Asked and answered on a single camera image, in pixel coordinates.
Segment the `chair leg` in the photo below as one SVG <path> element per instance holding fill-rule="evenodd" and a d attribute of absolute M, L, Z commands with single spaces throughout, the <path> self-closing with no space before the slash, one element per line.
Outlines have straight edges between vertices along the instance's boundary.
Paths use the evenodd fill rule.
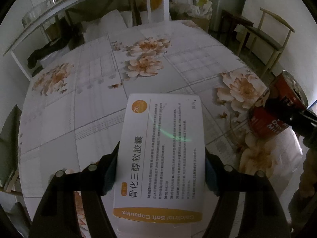
<path fill-rule="evenodd" d="M 241 40 L 241 42 L 240 42 L 238 51 L 237 51 L 237 53 L 236 53 L 236 56 L 238 56 L 238 57 L 239 57 L 239 55 L 240 55 L 240 52 L 241 52 L 242 46 L 243 46 L 243 44 L 244 44 L 245 38 L 246 38 L 246 36 L 247 36 L 247 33 L 248 33 L 248 31 L 246 30 L 245 33 L 243 34 L 243 37 L 242 37 L 242 40 Z"/>
<path fill-rule="evenodd" d="M 250 55 L 252 53 L 253 47 L 254 47 L 254 45 L 256 43 L 256 40 L 257 40 L 257 37 L 255 36 L 253 41 L 252 41 L 252 44 L 251 44 L 250 51 L 249 51 L 248 55 Z"/>
<path fill-rule="evenodd" d="M 226 41 L 224 43 L 224 45 L 226 47 L 228 47 L 228 45 L 229 45 L 230 39 L 232 38 L 232 33 L 235 30 L 236 26 L 237 26 L 236 21 L 232 20 L 231 23 L 230 23 L 230 29 L 229 29 L 227 37 L 226 37 Z"/>
<path fill-rule="evenodd" d="M 271 71 L 273 70 L 273 68 L 274 68 L 275 64 L 278 62 L 278 60 L 280 59 L 281 55 L 282 55 L 282 53 L 278 54 L 277 58 L 275 59 L 274 63 L 272 64 L 272 67 L 270 69 Z"/>
<path fill-rule="evenodd" d="M 221 20 L 220 20 L 220 24 L 218 27 L 218 33 L 217 33 L 217 40 L 218 41 L 220 41 L 220 34 L 221 34 L 221 30 L 222 30 L 223 21 L 224 21 L 224 17 L 221 15 Z"/>
<path fill-rule="evenodd" d="M 262 72 L 262 74 L 260 76 L 261 79 L 264 76 L 264 74 L 266 73 L 267 69 L 271 68 L 271 66 L 273 65 L 273 63 L 274 63 L 276 57 L 278 56 L 278 54 L 279 54 L 278 51 L 276 51 L 276 50 L 273 51 L 273 53 L 271 55 L 271 58 L 268 60 L 266 66 L 265 66 L 265 69 L 263 70 L 263 72 Z"/>
<path fill-rule="evenodd" d="M 23 197 L 22 192 L 18 192 L 18 191 L 10 191 L 10 192 L 7 192 L 6 190 L 3 189 L 3 187 L 0 187 L 0 192 L 5 192 L 5 193 L 12 194 L 12 195 L 15 195 L 15 196 L 21 196 L 21 197 Z"/>

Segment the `white pillow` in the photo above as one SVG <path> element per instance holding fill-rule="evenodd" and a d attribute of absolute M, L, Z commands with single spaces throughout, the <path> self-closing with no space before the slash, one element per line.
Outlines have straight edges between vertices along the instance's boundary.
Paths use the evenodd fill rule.
<path fill-rule="evenodd" d="M 133 27 L 132 11 L 120 12 L 120 14 L 121 14 L 126 26 L 128 28 L 132 28 Z"/>
<path fill-rule="evenodd" d="M 107 13 L 100 19 L 99 28 L 101 33 L 127 29 L 126 24 L 118 10 Z"/>
<path fill-rule="evenodd" d="M 140 12 L 142 25 L 148 24 L 147 11 Z M 164 7 L 161 5 L 159 8 L 151 11 L 152 23 L 164 21 Z"/>
<path fill-rule="evenodd" d="M 120 31 L 127 29 L 123 17 L 118 10 L 107 13 L 100 19 L 93 21 L 83 21 L 83 33 L 85 43 L 106 35 L 107 32 Z"/>
<path fill-rule="evenodd" d="M 82 21 L 81 25 L 83 28 L 83 33 L 87 31 L 87 28 L 92 25 L 92 24 L 98 24 L 98 22 L 100 21 L 100 19 L 97 20 L 92 20 L 92 21 Z"/>

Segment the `white wall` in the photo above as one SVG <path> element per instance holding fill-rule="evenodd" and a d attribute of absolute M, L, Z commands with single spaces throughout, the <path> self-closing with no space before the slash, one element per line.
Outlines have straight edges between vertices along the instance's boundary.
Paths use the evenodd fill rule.
<path fill-rule="evenodd" d="M 246 0 L 242 15 L 258 26 L 262 11 L 260 7 L 281 16 L 295 33 L 291 33 L 287 46 L 274 71 L 289 71 L 300 83 L 311 105 L 317 100 L 317 24 L 302 0 Z M 287 28 L 270 16 L 266 16 L 262 30 L 283 44 Z M 267 63 L 272 50 L 260 41 L 254 53 Z"/>
<path fill-rule="evenodd" d="M 22 109 L 29 86 L 29 81 L 19 69 L 11 54 L 2 55 L 22 31 L 21 19 L 31 8 L 30 0 L 16 0 L 0 25 L 0 130 L 16 104 Z"/>

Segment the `orange label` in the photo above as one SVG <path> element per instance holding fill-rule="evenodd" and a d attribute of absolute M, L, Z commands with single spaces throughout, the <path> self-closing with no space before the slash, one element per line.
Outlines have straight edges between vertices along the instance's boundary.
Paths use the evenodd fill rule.
<path fill-rule="evenodd" d="M 136 100 L 132 104 L 132 111 L 135 113 L 143 113 L 147 109 L 147 103 L 144 100 Z"/>
<path fill-rule="evenodd" d="M 123 182 L 121 184 L 121 195 L 126 196 L 127 190 L 128 190 L 128 184 L 126 182 Z"/>
<path fill-rule="evenodd" d="M 117 217 L 150 223 L 192 223 L 202 220 L 202 213 L 158 207 L 114 208 Z"/>

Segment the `red can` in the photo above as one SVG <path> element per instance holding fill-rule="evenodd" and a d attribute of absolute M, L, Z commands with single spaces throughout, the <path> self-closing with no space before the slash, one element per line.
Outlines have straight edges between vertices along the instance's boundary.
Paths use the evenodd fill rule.
<path fill-rule="evenodd" d="M 249 125 L 256 136 L 271 138 L 289 126 L 274 114 L 281 106 L 286 110 L 299 112 L 308 107 L 303 89 L 285 70 L 276 77 L 249 111 Z"/>

